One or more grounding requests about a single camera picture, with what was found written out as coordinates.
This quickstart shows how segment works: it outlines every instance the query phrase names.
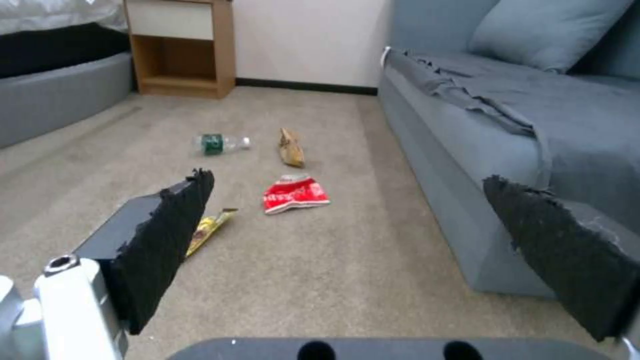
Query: screw hole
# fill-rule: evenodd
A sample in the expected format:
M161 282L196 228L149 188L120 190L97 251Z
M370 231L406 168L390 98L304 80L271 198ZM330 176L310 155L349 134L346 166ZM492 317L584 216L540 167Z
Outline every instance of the screw hole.
M452 341L444 347L445 360L482 360L482 355L470 343Z
M51 267L52 268L59 268L61 266L65 266L66 264L69 264L71 262L71 257L68 255L65 256L60 256L57 259L54 259L53 261L51 261Z
M335 352L327 343L311 341L300 348L298 360L335 360Z

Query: trash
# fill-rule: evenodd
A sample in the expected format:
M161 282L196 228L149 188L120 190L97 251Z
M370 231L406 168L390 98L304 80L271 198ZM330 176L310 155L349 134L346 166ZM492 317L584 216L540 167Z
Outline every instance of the trash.
M232 218L238 209L222 209L220 214L216 217L205 217L202 218L198 227L193 233L193 237L191 238L191 243L189 244L189 248L187 249L186 258L190 257L194 252L196 252L202 244L204 244L215 232L218 230L222 224L224 224L227 220Z
M331 203L320 184L307 174L283 175L264 192L263 201L267 215L291 208L313 208Z
M298 134L295 131L280 128L280 157L285 164L292 167L305 167L305 154L298 144Z
M202 154L220 155L223 152L226 154L239 149L249 149L251 140L246 136L236 138L222 134L202 134L193 139L193 145Z

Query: candy wrapper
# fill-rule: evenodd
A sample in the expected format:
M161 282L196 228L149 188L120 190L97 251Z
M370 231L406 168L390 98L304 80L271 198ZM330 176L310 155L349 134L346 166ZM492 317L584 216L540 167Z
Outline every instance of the candy wrapper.
M281 213L292 208L313 208L330 203L329 196L309 175L284 175L264 192L264 212Z
M218 230L222 224L232 218L238 209L222 209L220 214L216 217L202 218L196 232L193 233L191 243L189 243L189 249L187 249L187 258L196 252L202 244L204 244L213 235L215 230Z

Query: gray bed frame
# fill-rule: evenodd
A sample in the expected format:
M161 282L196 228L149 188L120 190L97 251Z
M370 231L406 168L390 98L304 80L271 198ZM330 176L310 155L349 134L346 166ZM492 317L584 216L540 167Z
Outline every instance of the gray bed frame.
M132 89L130 53L0 79L0 148L83 120Z

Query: green bottle label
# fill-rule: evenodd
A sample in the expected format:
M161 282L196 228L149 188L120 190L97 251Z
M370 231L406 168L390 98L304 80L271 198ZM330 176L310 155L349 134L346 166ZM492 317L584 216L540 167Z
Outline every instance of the green bottle label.
M202 151L205 155L219 155L224 149L224 138L222 134L202 135Z

